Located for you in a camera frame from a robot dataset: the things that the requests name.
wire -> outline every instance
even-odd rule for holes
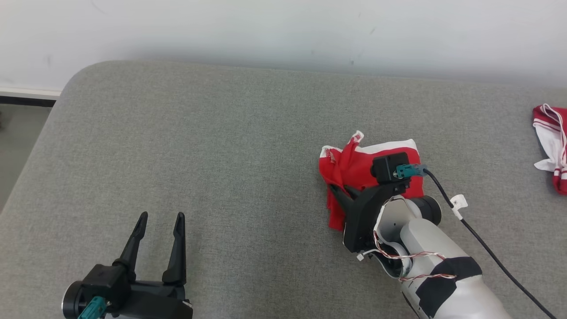
[[[422,251],[420,253],[411,254],[411,255],[391,255],[391,254],[387,253],[385,250],[383,250],[382,247],[380,246],[380,242],[378,241],[378,233],[377,232],[374,232],[374,244],[376,244],[376,249],[371,249],[371,250],[365,251],[364,253],[362,253],[362,255],[366,255],[368,253],[372,253],[374,251],[377,251],[377,252],[381,253],[382,255],[384,255],[384,257],[386,257],[388,259],[404,259],[404,258],[415,258],[415,257],[425,257],[425,256],[437,256],[443,261],[446,259],[445,256],[443,256],[440,253],[432,253],[430,251]]]
[[[453,203],[451,202],[451,200],[449,199],[449,196],[447,196],[447,193],[445,193],[445,190],[443,189],[443,186],[441,186],[441,183],[439,183],[439,181],[437,180],[437,178],[435,177],[435,175],[433,175],[433,173],[431,173],[428,169],[424,169],[424,173],[429,175],[429,177],[431,177],[431,179],[433,180],[433,182],[435,183],[435,185],[437,185],[437,188],[439,189],[439,191],[441,192],[441,195],[443,195],[443,198],[445,199],[445,201],[447,202],[447,204],[449,204],[449,207],[453,208]]]
[[[439,183],[439,181],[437,180],[437,178],[435,177],[435,175],[433,175],[433,173],[431,173],[428,169],[423,169],[423,172],[427,175],[429,175],[429,177],[431,177],[431,179],[433,180],[433,182],[435,183],[435,185],[437,185],[437,188],[439,189],[439,191],[441,192],[441,195],[443,195],[443,198],[445,199],[445,201],[447,202],[447,204],[449,205],[449,207],[453,208],[453,204],[451,203],[451,200],[449,199],[449,197],[447,196],[447,193],[445,193],[445,190],[443,189],[443,186],[441,186],[441,184]],[[504,265],[502,264],[502,262],[500,262],[500,260],[498,259],[498,257],[496,257],[496,255],[494,254],[494,252],[492,252],[492,249],[490,249],[490,247],[488,247],[488,245],[484,242],[484,240],[482,238],[480,238],[480,236],[475,232],[475,230],[465,221],[465,219],[461,219],[461,223],[463,223],[463,225],[469,230],[469,232],[471,232],[471,234],[473,236],[475,236],[476,240],[479,241],[479,243],[484,247],[484,249],[488,252],[488,254],[492,257],[492,259],[494,259],[494,261],[496,262],[496,264],[500,267],[500,269],[502,269],[502,271],[504,272],[504,274],[506,274],[506,276],[508,276],[508,278],[510,278],[510,280],[516,285],[518,286],[518,288],[520,288],[520,290],[526,294],[526,296],[528,296],[528,298],[530,298],[531,301],[534,302],[534,304],[536,304],[536,306],[539,307],[539,309],[541,309],[541,311],[543,311],[549,318],[551,319],[557,319],[549,310],[547,310],[546,307],[544,307],[537,299],[536,297],[534,297],[526,288],[524,288],[524,286],[522,284],[520,284],[520,282],[518,280],[516,280],[516,278],[514,276],[512,276],[512,274],[508,271],[508,269],[506,269],[506,267],[504,267]]]
[[[448,275],[448,274],[435,274],[435,275],[419,275],[415,277],[399,277],[398,280],[400,282],[408,282],[410,280],[419,279],[419,278],[445,278],[445,279],[454,279],[456,275]]]

gray fabric surface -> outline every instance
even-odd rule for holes
[[[0,215],[2,318],[61,318],[66,287],[117,258],[149,211],[138,278],[167,267],[187,217],[195,318],[411,318],[397,281],[327,227],[323,145],[415,139],[423,163],[509,270],[567,316],[567,198],[531,110],[567,91],[189,65],[104,62],[66,86]],[[426,194],[441,198],[433,183]],[[445,209],[440,227],[515,318],[544,315]]]

white wall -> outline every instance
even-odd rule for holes
[[[567,0],[0,0],[0,89],[169,58],[567,86]]]

red cloth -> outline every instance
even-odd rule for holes
[[[344,185],[348,185],[358,190],[376,186],[378,182],[370,174],[372,160],[375,157],[389,154],[406,152],[409,163],[421,164],[420,155],[413,140],[387,142],[361,148],[358,144],[363,138],[364,134],[357,131],[351,137],[344,150],[332,146],[323,147],[319,156],[319,172],[323,176],[325,183],[335,184],[341,188]],[[423,177],[412,177],[409,188],[403,196],[414,198],[422,197],[423,195]],[[331,210],[329,227],[342,231],[345,224],[345,213],[329,189],[327,190],[327,208]]]
[[[553,172],[553,186],[559,194],[567,195],[567,108],[547,104],[534,108],[534,127],[549,157],[534,166]]]

black cable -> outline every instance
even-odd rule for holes
[[[433,182],[435,183],[435,185],[437,185],[437,188],[439,189],[439,191],[441,192],[441,195],[443,195],[443,198],[445,199],[445,201],[447,202],[447,204],[449,205],[449,207],[453,208],[453,203],[451,202],[451,200],[449,199],[449,197],[447,196],[447,193],[445,193],[445,190],[443,189],[443,187],[441,186],[441,184],[439,183],[439,181],[437,180],[437,178],[435,177],[435,175],[433,175],[428,169],[423,169],[423,172],[427,175],[429,175],[429,177],[431,177],[431,179],[433,180]],[[551,319],[557,319],[549,310],[547,310],[546,307],[544,307],[527,289],[524,288],[524,286],[522,284],[520,284],[520,282],[518,280],[516,280],[516,278],[514,276],[512,276],[512,274],[508,271],[508,269],[506,269],[506,267],[504,267],[504,265],[502,264],[502,262],[500,262],[500,260],[498,259],[498,257],[496,257],[496,255],[494,254],[494,252],[492,252],[492,249],[490,249],[488,247],[488,245],[484,242],[484,240],[482,238],[480,238],[480,236],[475,232],[475,230],[465,221],[465,219],[461,219],[461,223],[463,223],[463,225],[471,232],[471,234],[473,236],[475,236],[476,240],[479,241],[479,243],[484,247],[484,249],[486,249],[486,251],[488,252],[488,254],[492,257],[492,259],[494,259],[494,261],[496,262],[496,264],[500,267],[500,269],[502,269],[502,271],[504,272],[504,274],[506,274],[506,276],[508,276],[508,278],[510,278],[510,280],[512,280],[512,282],[518,286],[518,288],[520,288],[520,290],[526,294],[526,296],[528,296],[528,298],[531,299],[531,301],[534,302],[534,304],[536,304],[536,306],[539,307],[539,309],[541,309],[541,311],[543,311],[549,318]]]

